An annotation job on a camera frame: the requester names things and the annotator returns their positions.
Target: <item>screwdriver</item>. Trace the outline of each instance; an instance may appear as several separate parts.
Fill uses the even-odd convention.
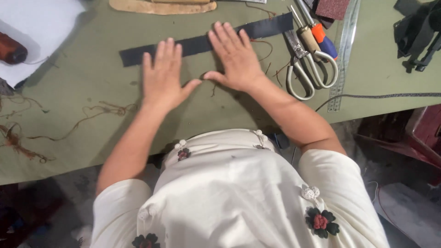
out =
[[[312,54],[314,61],[319,62],[321,61],[320,58],[316,57],[314,55],[315,51],[321,51],[320,47],[318,46],[317,42],[314,39],[314,36],[312,35],[311,29],[305,25],[303,26],[302,22],[300,21],[299,16],[297,15],[296,11],[294,10],[293,6],[291,5],[292,12],[294,13],[295,17],[297,18],[297,25],[300,28],[300,37],[303,40],[304,45],[306,45],[306,48],[309,50],[309,52]]]
[[[334,58],[334,60],[336,60],[338,57],[337,50],[335,49],[332,41],[326,36],[325,32],[323,31],[323,25],[321,23],[316,23],[312,19],[311,15],[309,14],[308,8],[306,7],[303,0],[297,1],[300,4],[300,7],[302,8],[306,18],[308,19],[309,25],[311,25],[312,35],[315,37],[315,40],[317,41],[321,51],[329,54],[332,58]]]

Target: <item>hand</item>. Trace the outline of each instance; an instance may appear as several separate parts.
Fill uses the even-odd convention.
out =
[[[214,30],[216,33],[212,30],[208,32],[208,38],[224,65],[225,74],[209,71],[205,73],[204,79],[247,92],[256,86],[257,79],[266,78],[245,30],[239,31],[240,38],[229,23],[221,25],[216,22]]]
[[[142,69],[144,84],[143,104],[158,106],[167,113],[179,106],[201,81],[194,79],[185,87],[180,84],[182,46],[172,38],[158,44],[154,65],[149,53],[144,53]]]

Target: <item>scissors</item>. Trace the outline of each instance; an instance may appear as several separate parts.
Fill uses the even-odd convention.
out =
[[[321,89],[327,89],[327,88],[332,87],[332,85],[334,85],[338,79],[338,66],[337,66],[337,63],[335,62],[335,60],[327,53],[324,53],[321,51],[314,52],[315,56],[322,58],[322,59],[325,59],[331,63],[332,70],[333,70],[333,78],[331,80],[331,83],[329,83],[328,85],[325,85],[323,83],[323,80],[320,78],[320,75],[319,75],[317,67],[314,63],[314,59],[313,59],[312,55],[308,51],[305,51],[302,48],[302,46],[300,44],[299,37],[297,36],[295,31],[293,31],[293,30],[286,31],[285,36],[288,39],[289,45],[292,47],[292,50],[294,51],[294,57],[292,58],[292,65],[290,65],[288,67],[288,77],[286,79],[289,93],[301,101],[309,100],[314,96],[314,93],[315,93],[314,85],[312,84],[311,80],[309,79],[308,75],[305,73],[304,69],[302,68],[302,65],[300,64],[300,59],[302,59],[304,57],[306,57],[309,64],[311,65],[312,72],[314,74],[315,80],[318,83],[318,86]],[[292,89],[291,76],[292,76],[292,71],[293,71],[294,67],[299,71],[300,77],[302,77],[305,80],[307,87],[309,88],[309,95],[307,95],[305,97],[299,96]]]

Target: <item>thread spool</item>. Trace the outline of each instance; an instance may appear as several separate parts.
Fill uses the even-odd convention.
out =
[[[27,54],[22,44],[0,32],[0,60],[8,64],[19,64],[26,60]]]

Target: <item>person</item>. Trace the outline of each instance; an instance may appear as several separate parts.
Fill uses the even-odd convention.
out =
[[[208,37],[224,74],[203,78],[259,103],[300,148],[298,171],[262,132],[231,129],[176,144],[153,192],[140,180],[165,116],[201,83],[181,87],[182,46],[169,38],[154,62],[144,54],[142,106],[99,174],[91,247],[388,247],[330,125],[265,76],[244,30],[217,22]]]

